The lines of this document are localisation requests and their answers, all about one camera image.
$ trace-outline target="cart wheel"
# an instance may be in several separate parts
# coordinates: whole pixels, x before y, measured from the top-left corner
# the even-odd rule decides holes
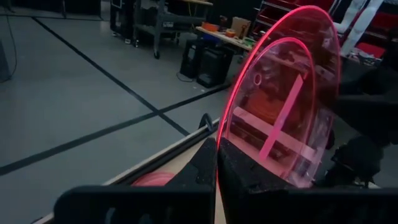
[[[138,47],[138,40],[134,40],[133,45],[134,45],[134,47]]]
[[[154,57],[155,57],[156,59],[159,59],[159,58],[160,58],[160,53],[159,53],[158,51],[155,51],[155,52],[154,52]]]

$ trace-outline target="wooden board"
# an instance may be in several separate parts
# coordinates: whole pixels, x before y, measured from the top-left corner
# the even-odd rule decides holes
[[[244,44],[242,43],[242,40],[238,40],[238,39],[235,39],[235,38],[227,37],[227,36],[225,36],[225,35],[222,34],[222,33],[219,33],[219,32],[210,32],[210,31],[208,31],[208,30],[206,30],[206,29],[204,29],[204,28],[202,28],[202,27],[196,27],[196,30],[199,30],[200,32],[203,32],[203,33],[205,33],[205,34],[212,35],[213,37],[217,37],[218,39],[220,39],[220,40],[222,40],[222,41],[224,41],[224,42],[227,42],[227,43],[229,43],[229,44],[233,44],[233,45],[235,45],[235,46],[237,46],[237,47],[240,47],[240,48],[242,48],[242,49],[244,49],[244,50],[251,50],[251,49],[252,49],[251,47],[249,47],[249,46],[247,46],[247,45],[244,45]]]

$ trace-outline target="curved acrylic panel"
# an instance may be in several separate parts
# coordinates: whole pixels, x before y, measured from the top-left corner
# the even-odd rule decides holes
[[[246,61],[221,117],[218,144],[222,136],[240,138],[233,143],[250,144],[250,156],[269,171],[309,186],[333,121],[328,107],[338,93],[339,51],[325,11],[304,6],[284,16]]]
[[[310,52],[295,38],[271,43],[244,74],[228,112],[224,137],[267,170],[308,187],[316,150],[307,146],[315,108]],[[308,166],[302,167],[304,160]]]

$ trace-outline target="workbench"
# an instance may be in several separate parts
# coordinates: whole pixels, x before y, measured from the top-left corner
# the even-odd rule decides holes
[[[206,29],[204,29],[202,27],[196,27],[196,30],[200,31],[200,32],[202,32],[204,34],[212,35],[213,37],[216,37],[217,39],[220,39],[223,42],[226,42],[228,44],[232,44],[232,45],[237,46],[237,47],[239,47],[241,49],[248,50],[248,51],[250,51],[252,49],[252,47],[250,47],[250,46],[248,46],[246,44],[243,44],[243,40],[239,40],[237,38],[232,38],[232,37],[227,37],[223,33],[211,32],[211,31],[208,31],[208,30],[206,30]]]
[[[147,26],[142,24],[141,22],[141,1],[136,1],[136,6],[134,10],[134,34],[133,34],[133,42],[134,46],[138,47],[138,31],[144,31],[154,36],[154,57],[156,59],[160,58],[159,52],[159,44],[160,44],[160,36],[162,33],[181,33],[181,32],[190,32],[191,29],[173,29],[171,24],[179,23],[179,24],[201,24],[206,21],[208,8],[213,6],[213,3],[202,1],[202,0],[170,0],[170,1],[183,1],[189,4],[200,4],[205,7],[205,11],[203,16],[197,17],[194,16],[180,16],[176,14],[172,14],[169,12],[165,12],[165,2],[166,0],[160,0],[157,8],[157,16],[156,16],[156,24],[155,26]]]

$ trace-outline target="gray floor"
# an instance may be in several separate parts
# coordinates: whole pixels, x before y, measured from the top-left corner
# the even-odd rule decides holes
[[[22,16],[60,16],[15,10]],[[0,223],[30,223],[48,214],[62,192],[77,185],[100,184],[183,137],[34,20],[9,20],[18,67],[10,82],[0,84]],[[156,60],[151,47],[136,49],[112,37],[106,21],[39,20],[158,110],[210,91],[175,76],[183,41],[179,46],[164,42],[161,59]],[[4,16],[0,16],[0,30],[12,68],[14,52]],[[229,75],[238,68],[236,64],[231,66]],[[227,90],[219,91],[165,115],[191,133],[202,114],[209,113],[213,119],[221,114],[227,95]],[[33,155],[145,114],[151,114],[151,118],[23,165]],[[335,131],[338,144],[356,134],[339,119]],[[325,154],[321,169],[330,165],[330,156]],[[398,186],[397,158],[397,151],[386,150],[383,171],[376,178],[379,185]],[[1,173],[13,165],[21,168]]]

